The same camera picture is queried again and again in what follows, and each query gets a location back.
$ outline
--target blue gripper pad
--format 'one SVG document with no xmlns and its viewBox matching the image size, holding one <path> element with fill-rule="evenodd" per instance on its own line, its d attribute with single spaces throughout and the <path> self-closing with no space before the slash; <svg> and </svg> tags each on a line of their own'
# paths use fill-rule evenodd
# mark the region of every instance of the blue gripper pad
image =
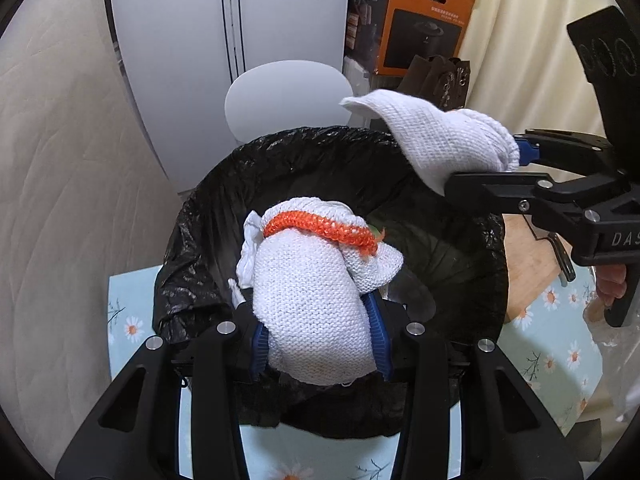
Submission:
<svg viewBox="0 0 640 480">
<path fill-rule="evenodd" d="M 530 163 L 540 158 L 540 149 L 533 146 L 527 139 L 515 138 L 520 149 L 520 165 L 528 166 Z"/>
<path fill-rule="evenodd" d="M 373 350 L 373 358 L 376 361 L 376 369 L 382 374 L 385 381 L 388 381 L 394 370 L 391 362 L 391 339 L 389 339 L 388 333 L 386 332 L 385 323 L 382 320 L 373 293 L 364 294 L 360 299 L 369 315 L 371 348 Z"/>
<path fill-rule="evenodd" d="M 269 357 L 269 331 L 267 327 L 260 322 L 255 327 L 251 348 L 253 351 L 253 359 L 251 359 L 250 374 L 252 380 L 255 381 L 264 371 Z"/>
</svg>

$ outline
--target black bracket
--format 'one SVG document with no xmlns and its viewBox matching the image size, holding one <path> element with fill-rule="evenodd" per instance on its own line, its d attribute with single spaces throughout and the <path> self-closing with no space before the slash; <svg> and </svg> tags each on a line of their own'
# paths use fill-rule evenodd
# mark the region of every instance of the black bracket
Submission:
<svg viewBox="0 0 640 480">
<path fill-rule="evenodd" d="M 640 280 L 640 185 L 602 137 L 527 130 L 517 140 L 537 150 L 532 162 L 586 176 L 555 182 L 547 173 L 459 173 L 445 185 L 447 201 L 470 214 L 530 214 L 572 245 L 577 265 L 626 264 L 630 293 L 605 313 L 622 326 Z"/>
<path fill-rule="evenodd" d="M 393 480 L 447 478 L 452 368 L 465 369 L 462 478 L 582 480 L 551 416 L 492 341 L 446 342 L 412 323 L 401 304 L 378 293 L 374 298 L 392 342 L 390 380 L 408 383 Z M 245 350 L 257 320 L 249 303 L 239 309 L 232 324 L 209 328 L 188 344 L 147 339 L 87 416 L 56 480 L 182 479 L 177 434 L 183 376 L 192 384 L 194 480 L 248 480 L 232 384 L 250 378 Z"/>
</svg>

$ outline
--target cream curtain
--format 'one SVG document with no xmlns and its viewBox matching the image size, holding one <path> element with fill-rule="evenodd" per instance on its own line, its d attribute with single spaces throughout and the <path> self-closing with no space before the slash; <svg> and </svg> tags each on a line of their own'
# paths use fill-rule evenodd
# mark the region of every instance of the cream curtain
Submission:
<svg viewBox="0 0 640 480">
<path fill-rule="evenodd" d="M 180 200 L 104 0 L 22 3 L 0 38 L 0 124 L 0 404 L 53 474 L 110 382 L 109 276 L 162 262 Z"/>
<path fill-rule="evenodd" d="M 514 134 L 554 128 L 603 135 L 593 88 L 566 25 L 613 4 L 476 0 L 460 51 L 462 59 L 471 61 L 467 106 L 496 118 Z M 569 176 L 552 173 L 560 179 Z"/>
</svg>

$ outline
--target white chair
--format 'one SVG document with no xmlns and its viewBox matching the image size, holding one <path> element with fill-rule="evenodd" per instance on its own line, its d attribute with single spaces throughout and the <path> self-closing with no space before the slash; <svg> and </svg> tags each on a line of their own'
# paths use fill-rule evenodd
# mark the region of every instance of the white chair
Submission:
<svg viewBox="0 0 640 480">
<path fill-rule="evenodd" d="M 301 126 L 345 125 L 351 113 L 340 101 L 352 95 L 347 79 L 331 66 L 275 61 L 233 82 L 226 94 L 226 122 L 240 142 Z"/>
</svg>

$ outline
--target human hand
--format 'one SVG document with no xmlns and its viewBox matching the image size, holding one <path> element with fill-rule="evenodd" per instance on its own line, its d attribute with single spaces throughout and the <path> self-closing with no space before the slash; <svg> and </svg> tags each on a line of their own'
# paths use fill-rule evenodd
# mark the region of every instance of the human hand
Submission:
<svg viewBox="0 0 640 480">
<path fill-rule="evenodd" d="M 626 266 L 605 265 L 596 267 L 596 291 L 605 306 L 611 306 L 626 292 Z"/>
</svg>

